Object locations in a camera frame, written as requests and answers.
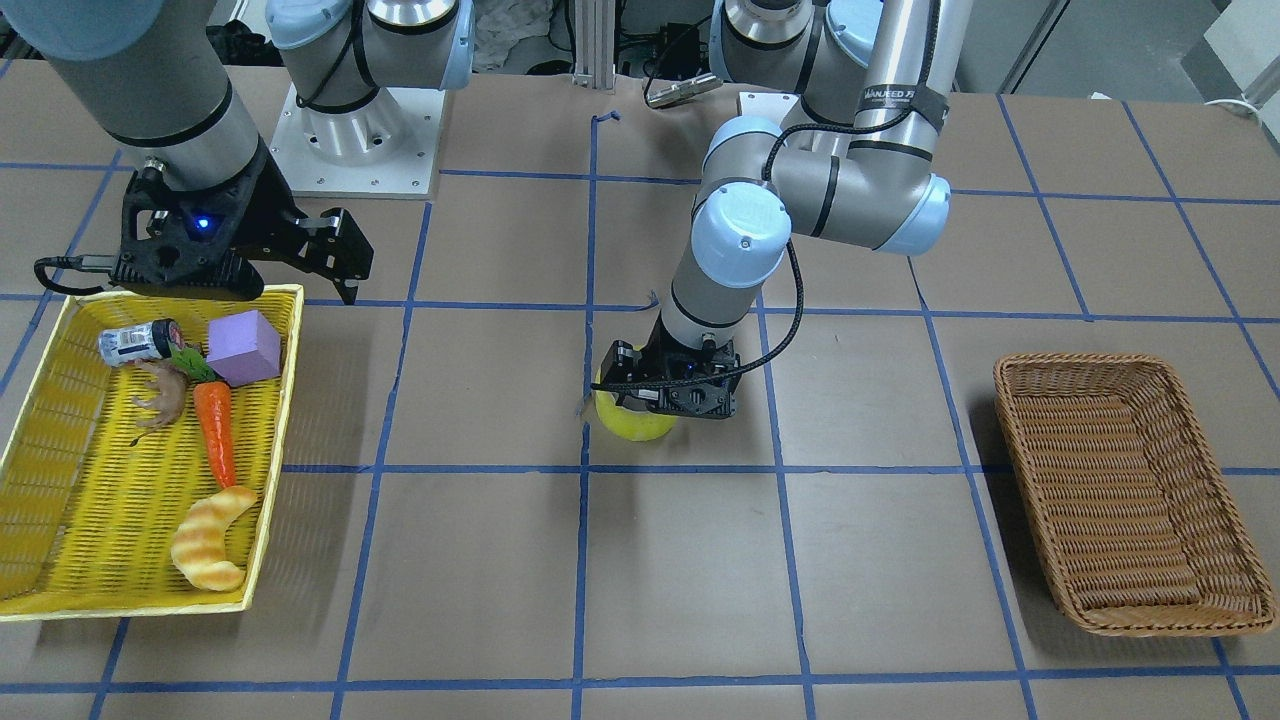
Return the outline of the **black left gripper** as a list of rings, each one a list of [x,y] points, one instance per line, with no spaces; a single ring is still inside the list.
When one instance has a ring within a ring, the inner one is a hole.
[[[692,347],[655,325],[644,346],[617,340],[599,366],[599,386],[613,404],[639,413],[669,416],[732,416],[741,379],[733,342],[718,347],[705,336]]]

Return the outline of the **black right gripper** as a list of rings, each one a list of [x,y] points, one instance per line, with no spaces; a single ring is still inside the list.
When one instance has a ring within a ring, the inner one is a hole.
[[[346,306],[355,306],[375,256],[355,217],[344,208],[312,217],[302,211],[264,141],[246,177],[253,183],[239,222],[239,255],[320,275],[335,286]]]

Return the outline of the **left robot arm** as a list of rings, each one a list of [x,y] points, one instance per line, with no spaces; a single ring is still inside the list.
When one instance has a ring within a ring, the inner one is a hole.
[[[916,256],[950,187],[933,158],[969,1],[719,1],[713,67],[791,94],[780,122],[741,114],[701,163],[684,255],[649,338],[616,341],[591,388],[630,411],[732,416],[751,370],[733,342],[795,234]]]

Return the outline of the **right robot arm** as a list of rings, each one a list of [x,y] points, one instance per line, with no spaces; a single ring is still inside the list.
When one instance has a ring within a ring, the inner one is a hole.
[[[210,1],[5,1],[12,28],[51,65],[83,108],[131,155],[119,246],[108,255],[33,264],[99,273],[146,296],[250,301],[257,263],[329,281],[352,305],[374,250],[344,208],[317,215],[294,201],[209,37]],[[415,122],[397,90],[463,88],[474,61],[471,1],[270,1],[274,47],[291,74],[288,110],[315,184],[355,168],[410,158]]]

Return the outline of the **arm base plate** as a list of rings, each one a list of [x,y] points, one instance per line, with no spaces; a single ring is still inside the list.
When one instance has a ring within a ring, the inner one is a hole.
[[[744,91],[739,94],[739,114],[765,118],[785,129],[788,126],[786,118],[797,102],[795,94]]]
[[[429,200],[448,92],[383,88],[344,114],[303,109],[291,87],[268,147],[293,195]]]

